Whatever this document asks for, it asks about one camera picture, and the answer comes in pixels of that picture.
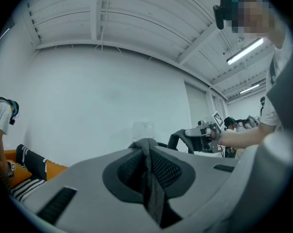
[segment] ceiling light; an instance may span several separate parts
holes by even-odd
[[[252,50],[256,49],[259,45],[261,45],[264,42],[263,38],[259,38],[252,42],[247,47],[241,49],[238,53],[227,59],[227,63],[229,65],[233,64],[235,61],[239,60],[243,56],[245,56],[247,53],[251,52]]]
[[[2,39],[2,37],[10,30],[10,28],[8,28],[0,37],[0,39]]]
[[[245,93],[245,92],[247,92],[247,91],[251,91],[251,90],[253,90],[254,88],[257,88],[257,87],[259,87],[259,84],[255,85],[255,86],[252,86],[251,88],[246,89],[246,90],[244,90],[244,91],[241,91],[240,94]]]

